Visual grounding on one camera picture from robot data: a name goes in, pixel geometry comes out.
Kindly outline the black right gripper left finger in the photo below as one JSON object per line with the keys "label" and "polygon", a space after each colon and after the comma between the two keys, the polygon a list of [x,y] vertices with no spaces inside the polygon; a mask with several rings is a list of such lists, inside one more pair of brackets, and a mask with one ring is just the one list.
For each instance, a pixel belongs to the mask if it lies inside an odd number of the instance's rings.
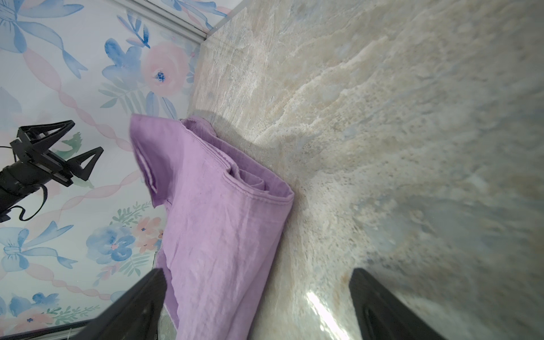
{"label": "black right gripper left finger", "polygon": [[167,281],[153,269],[76,334],[76,340],[155,340]]}

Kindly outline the purple long pants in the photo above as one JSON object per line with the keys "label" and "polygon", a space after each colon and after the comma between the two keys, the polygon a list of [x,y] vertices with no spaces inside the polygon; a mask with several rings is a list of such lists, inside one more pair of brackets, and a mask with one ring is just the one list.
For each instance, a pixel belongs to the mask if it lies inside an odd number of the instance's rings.
{"label": "purple long pants", "polygon": [[291,187],[208,121],[133,115],[130,141],[167,222],[157,266],[178,339],[246,339],[288,215]]}

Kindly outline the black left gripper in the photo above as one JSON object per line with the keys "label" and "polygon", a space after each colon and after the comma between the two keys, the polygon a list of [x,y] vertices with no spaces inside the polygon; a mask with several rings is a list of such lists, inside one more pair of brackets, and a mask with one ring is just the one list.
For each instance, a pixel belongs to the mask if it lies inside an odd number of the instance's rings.
{"label": "black left gripper", "polygon": [[47,183],[55,181],[64,187],[72,185],[72,175],[89,180],[92,171],[103,154],[97,147],[83,154],[64,160],[50,148],[75,127],[73,120],[57,123],[21,126],[16,139],[10,143],[16,161],[1,170],[1,212],[25,208],[19,203],[29,195],[42,191],[41,208],[47,202]]}

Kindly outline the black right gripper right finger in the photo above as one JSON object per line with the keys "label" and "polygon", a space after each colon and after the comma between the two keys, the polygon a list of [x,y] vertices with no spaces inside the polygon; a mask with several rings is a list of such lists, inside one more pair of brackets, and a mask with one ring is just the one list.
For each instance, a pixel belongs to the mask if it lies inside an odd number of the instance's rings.
{"label": "black right gripper right finger", "polygon": [[354,269],[349,290],[363,339],[442,339],[365,269]]}

